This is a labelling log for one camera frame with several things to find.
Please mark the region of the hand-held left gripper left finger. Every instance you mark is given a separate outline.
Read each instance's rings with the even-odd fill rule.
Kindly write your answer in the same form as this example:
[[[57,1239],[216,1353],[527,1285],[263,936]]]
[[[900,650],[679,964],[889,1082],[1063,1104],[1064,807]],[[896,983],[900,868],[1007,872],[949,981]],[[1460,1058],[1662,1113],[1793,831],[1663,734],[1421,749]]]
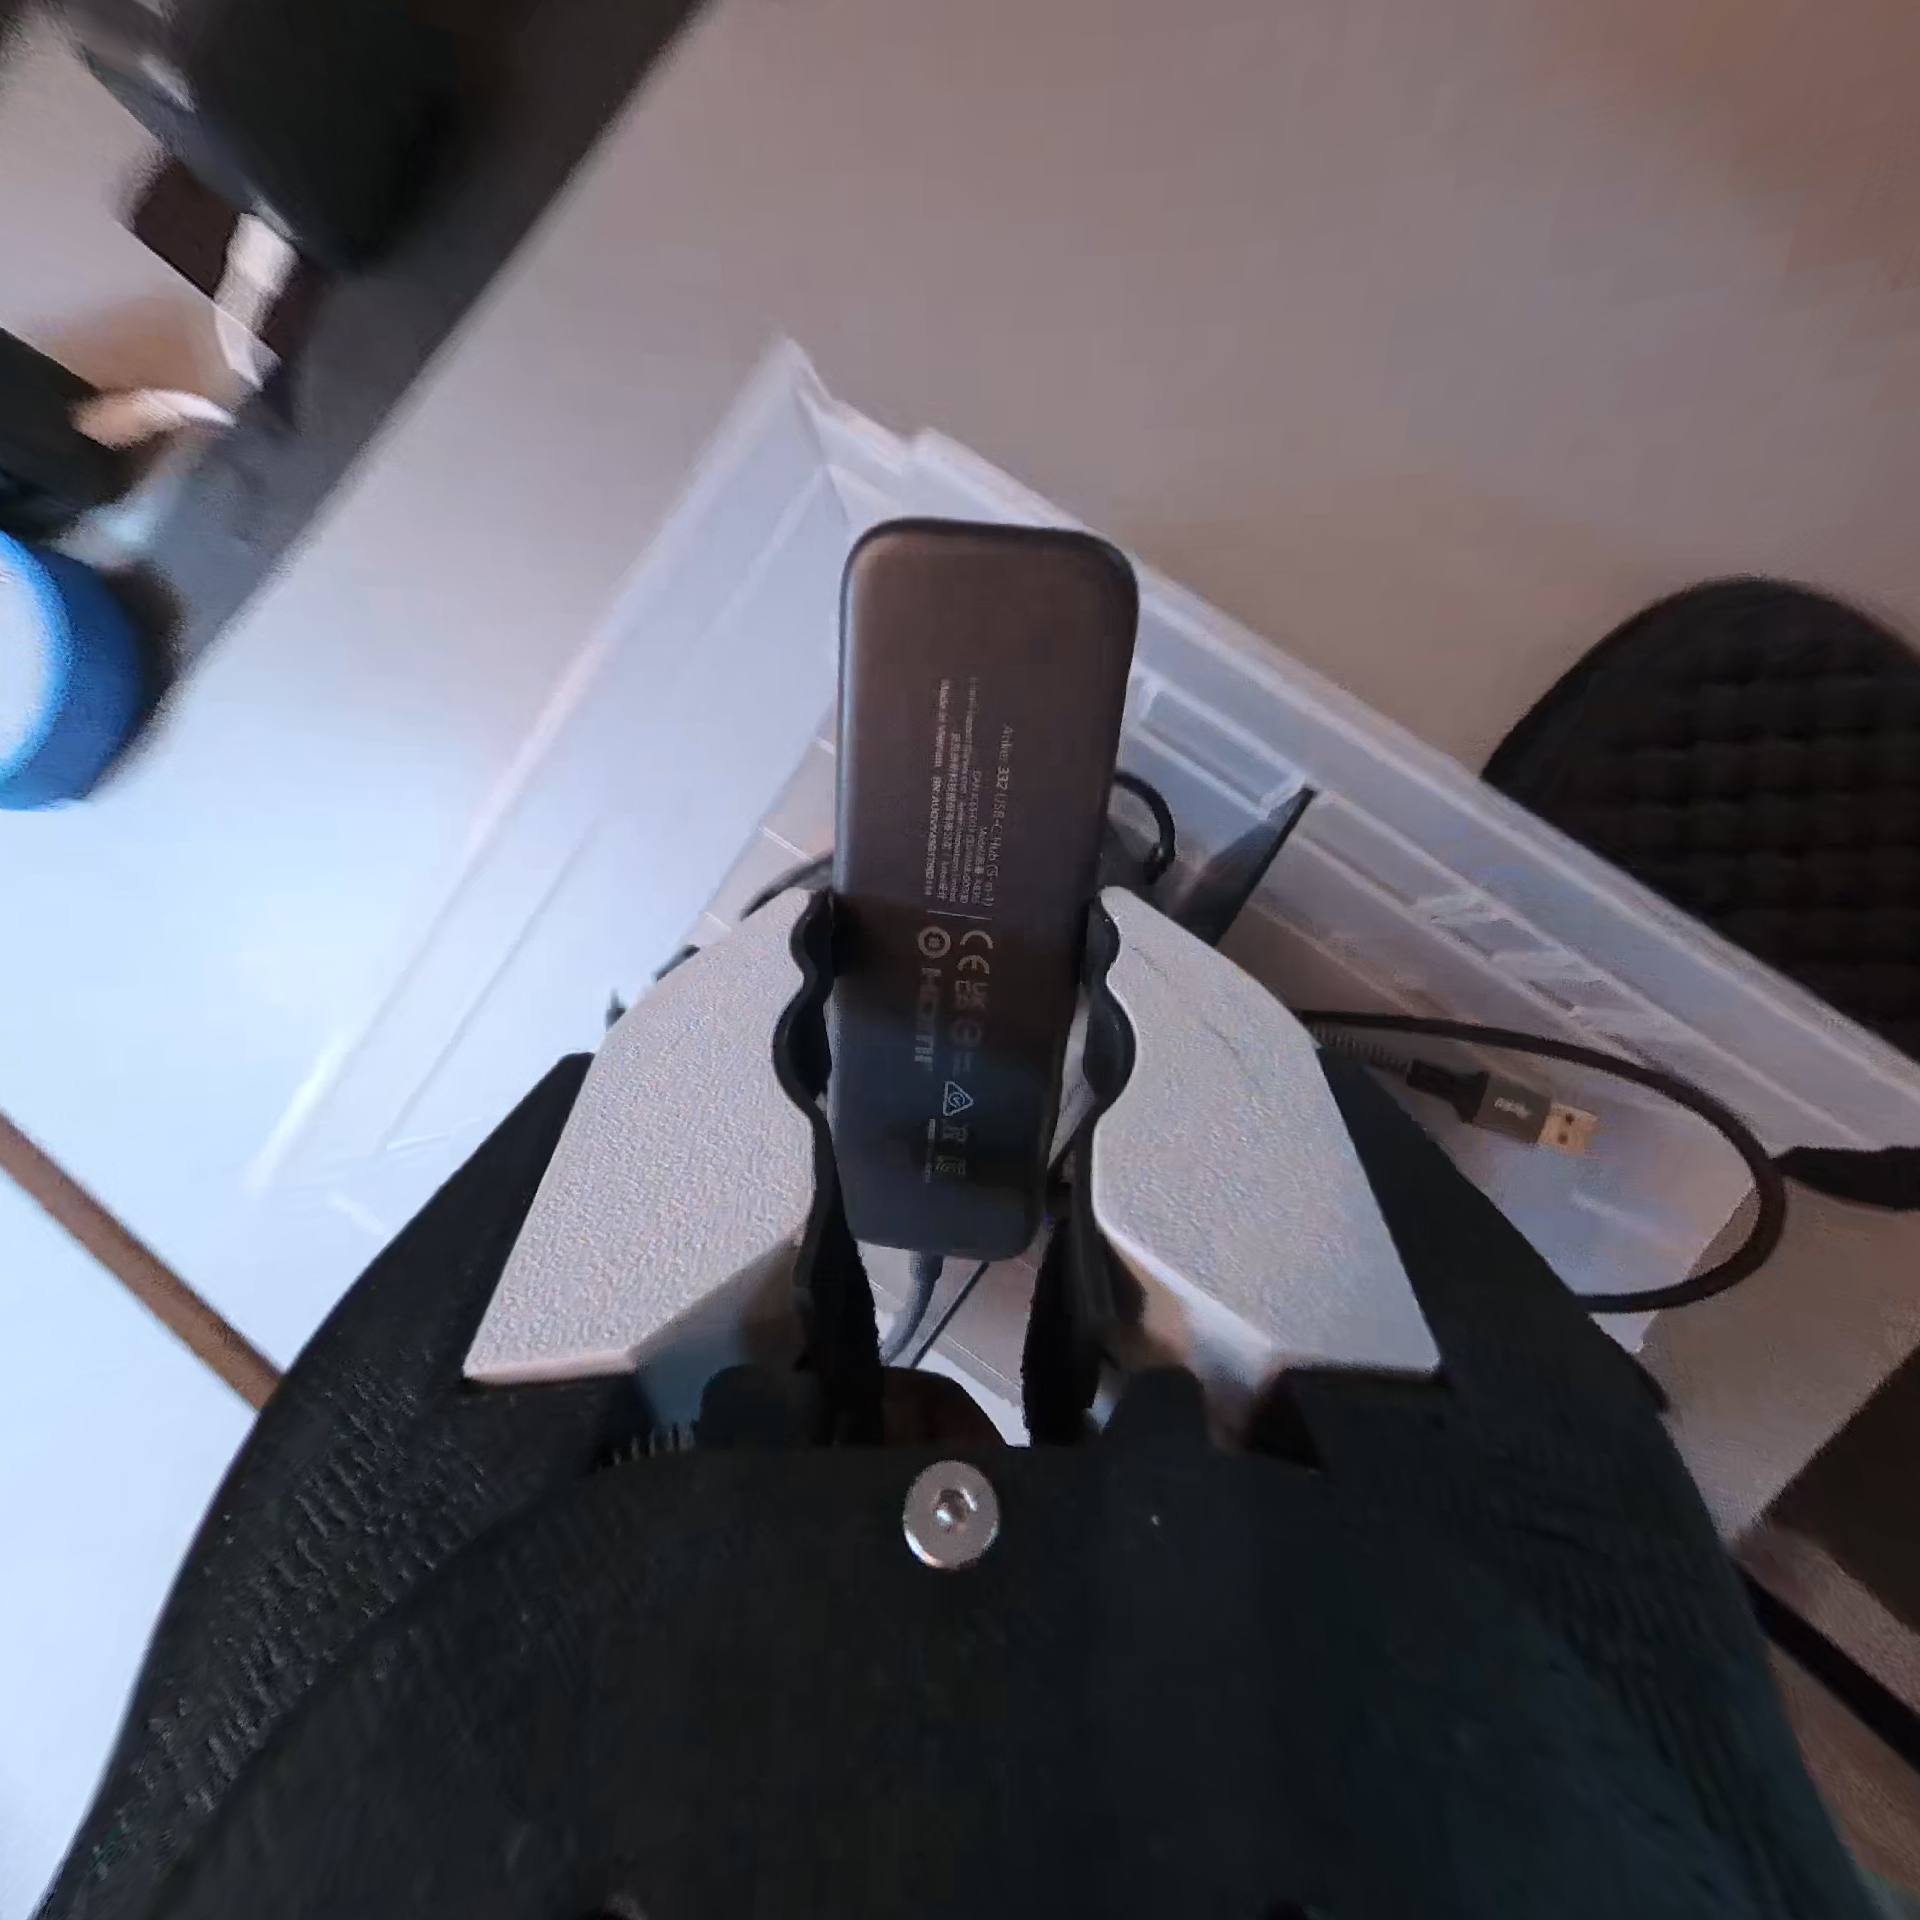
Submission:
[[[782,892],[603,1036],[471,1337],[471,1384],[696,1386],[801,1356],[817,1109],[784,1048],[822,906]]]

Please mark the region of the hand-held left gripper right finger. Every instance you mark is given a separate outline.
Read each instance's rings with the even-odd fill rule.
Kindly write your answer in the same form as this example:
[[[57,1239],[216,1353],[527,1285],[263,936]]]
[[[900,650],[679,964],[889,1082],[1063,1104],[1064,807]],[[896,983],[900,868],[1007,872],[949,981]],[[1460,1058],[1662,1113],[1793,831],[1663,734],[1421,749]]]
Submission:
[[[1088,912],[1048,1234],[1048,1429],[1185,1369],[1222,1432],[1275,1381],[1431,1381],[1439,1353],[1303,1022],[1111,887]]]

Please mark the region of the black usb hub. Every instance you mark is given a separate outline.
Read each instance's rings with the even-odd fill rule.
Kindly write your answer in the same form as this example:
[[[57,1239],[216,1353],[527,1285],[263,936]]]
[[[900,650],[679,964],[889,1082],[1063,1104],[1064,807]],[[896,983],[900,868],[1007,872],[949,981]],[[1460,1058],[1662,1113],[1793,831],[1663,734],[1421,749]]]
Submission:
[[[840,585],[828,1116],[856,1241],[1040,1229],[1139,583],[1055,527],[889,519]]]

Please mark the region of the clear plastic bin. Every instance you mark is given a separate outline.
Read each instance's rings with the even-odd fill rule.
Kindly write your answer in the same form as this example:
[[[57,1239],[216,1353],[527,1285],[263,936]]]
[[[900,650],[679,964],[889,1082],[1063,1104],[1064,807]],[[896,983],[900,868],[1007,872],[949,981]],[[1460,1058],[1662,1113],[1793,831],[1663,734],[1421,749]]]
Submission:
[[[897,436],[768,351],[535,719],[373,1014],[257,1172],[254,1340],[279,1360],[611,1001],[831,826],[840,568],[897,514],[1055,520],[944,436]],[[1270,992],[1513,1024],[1723,1100],[1767,1149],[1916,1145],[1916,1064],[1694,929],[1303,661],[1141,567],[1120,762],[1185,878],[1303,825],[1229,936]]]

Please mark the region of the black bin divider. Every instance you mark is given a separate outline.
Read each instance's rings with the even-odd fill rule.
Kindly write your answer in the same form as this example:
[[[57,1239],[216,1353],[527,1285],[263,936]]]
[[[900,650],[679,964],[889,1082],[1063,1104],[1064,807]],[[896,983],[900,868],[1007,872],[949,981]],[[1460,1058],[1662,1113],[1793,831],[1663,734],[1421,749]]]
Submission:
[[[1222,945],[1315,799],[1315,785],[1297,785],[1268,809],[1252,829],[1184,876],[1163,902],[1160,913],[1199,943]]]

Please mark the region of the black mouse pad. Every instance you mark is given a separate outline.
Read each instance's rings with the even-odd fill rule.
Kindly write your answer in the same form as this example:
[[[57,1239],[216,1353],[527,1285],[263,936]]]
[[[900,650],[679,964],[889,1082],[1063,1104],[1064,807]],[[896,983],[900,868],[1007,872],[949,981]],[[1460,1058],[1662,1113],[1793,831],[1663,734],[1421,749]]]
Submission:
[[[1909,638],[1797,583],[1700,583],[1577,657],[1481,780],[1916,1061]]]

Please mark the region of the blue tape roll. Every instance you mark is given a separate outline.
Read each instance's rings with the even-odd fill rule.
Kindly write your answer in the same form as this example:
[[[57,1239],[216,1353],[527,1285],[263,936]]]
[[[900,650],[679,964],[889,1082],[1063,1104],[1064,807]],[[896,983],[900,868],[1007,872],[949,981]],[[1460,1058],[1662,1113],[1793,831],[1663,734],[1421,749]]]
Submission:
[[[3,809],[84,801],[153,705],[147,631],[95,567],[3,536]]]

